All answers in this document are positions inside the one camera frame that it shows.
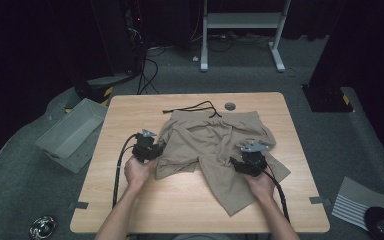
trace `drawstring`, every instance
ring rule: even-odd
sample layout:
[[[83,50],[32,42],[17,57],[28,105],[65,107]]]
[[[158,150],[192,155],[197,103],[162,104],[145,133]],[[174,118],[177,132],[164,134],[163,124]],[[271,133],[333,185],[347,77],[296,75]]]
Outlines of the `drawstring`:
[[[205,103],[209,103],[211,104],[211,107],[205,107],[205,108],[196,108],[196,107],[199,107],[201,106],[202,104],[205,104]],[[214,107],[214,105],[210,102],[210,101],[205,101],[205,102],[202,102],[200,104],[197,104],[195,106],[192,106],[192,107],[186,107],[186,108],[178,108],[178,109],[172,109],[172,110],[163,110],[163,113],[171,113],[171,112],[174,112],[176,110],[178,111],[187,111],[187,112],[195,112],[195,111],[202,111],[202,110],[207,110],[207,109],[213,109],[214,110],[214,114],[210,116],[210,118],[214,117],[215,115],[219,116],[219,117],[222,117],[216,110],[216,108]]]

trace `gray carpet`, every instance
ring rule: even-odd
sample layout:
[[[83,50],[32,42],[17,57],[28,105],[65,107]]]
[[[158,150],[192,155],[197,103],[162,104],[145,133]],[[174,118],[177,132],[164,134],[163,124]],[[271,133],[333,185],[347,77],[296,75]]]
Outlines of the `gray carpet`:
[[[254,39],[240,41],[252,42]],[[196,50],[152,50],[148,57],[158,63],[153,86],[161,94],[221,92],[281,92],[292,115],[301,144],[323,198],[332,204],[345,176],[384,194],[384,149],[350,88],[343,91],[355,107],[353,113],[313,113],[301,90],[309,82],[326,39],[282,39],[280,54],[288,70],[278,73],[266,44],[236,43],[225,52],[209,52],[209,70],[199,71]],[[211,42],[223,50],[227,43]],[[155,66],[147,62],[150,78]],[[116,86],[111,96],[136,94],[138,79]],[[46,113],[21,128],[0,152],[0,239],[28,239],[28,229],[38,217],[50,214],[58,227],[50,239],[93,239],[75,234],[69,225],[88,166],[73,174],[52,162],[35,141],[64,116],[72,89],[53,99]],[[152,87],[148,94],[156,94]],[[344,222],[326,206],[331,228],[324,234],[301,233],[302,239],[371,239],[364,230]]]

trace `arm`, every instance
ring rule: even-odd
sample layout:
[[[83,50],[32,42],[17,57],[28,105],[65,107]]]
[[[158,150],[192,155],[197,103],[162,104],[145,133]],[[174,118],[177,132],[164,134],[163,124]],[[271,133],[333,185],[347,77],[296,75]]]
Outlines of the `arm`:
[[[274,239],[299,239],[297,233],[288,220],[286,220],[273,198],[273,181],[264,173],[257,177],[245,174],[244,177],[263,210]]]
[[[135,157],[130,157],[126,162],[124,175],[127,178],[127,188],[105,219],[95,240],[124,240],[126,238],[133,206],[153,166],[154,161],[142,164]]]

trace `wooden tabletop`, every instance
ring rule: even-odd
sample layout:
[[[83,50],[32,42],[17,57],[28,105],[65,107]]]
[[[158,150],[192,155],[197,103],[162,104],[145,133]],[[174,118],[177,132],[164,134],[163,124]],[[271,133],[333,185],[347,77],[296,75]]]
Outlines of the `wooden tabletop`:
[[[89,203],[77,208],[71,230],[97,232],[111,211],[117,160],[127,138],[142,129],[159,133],[171,114],[162,110],[183,108],[211,101],[218,112],[227,112],[227,102],[236,105],[232,112],[257,111],[276,138],[270,153],[291,174],[281,182],[291,224],[297,232],[326,232],[329,222],[322,204],[311,204],[319,196],[313,176],[297,136],[288,107],[280,93],[220,93],[129,95],[112,98],[101,135],[79,197]],[[128,151],[124,162],[131,156]],[[126,188],[121,171],[119,194]],[[277,191],[275,199],[280,204]],[[229,217],[210,191],[197,165],[194,173],[179,173],[156,181],[151,175],[138,197],[130,221],[131,233],[257,233],[268,232],[267,222],[257,203]]]

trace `plastic bin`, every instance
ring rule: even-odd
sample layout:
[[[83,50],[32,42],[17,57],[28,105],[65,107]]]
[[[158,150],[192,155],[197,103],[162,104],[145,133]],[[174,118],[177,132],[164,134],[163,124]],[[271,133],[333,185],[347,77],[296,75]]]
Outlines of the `plastic bin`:
[[[108,108],[83,99],[36,141],[52,160],[74,173],[92,158]]]

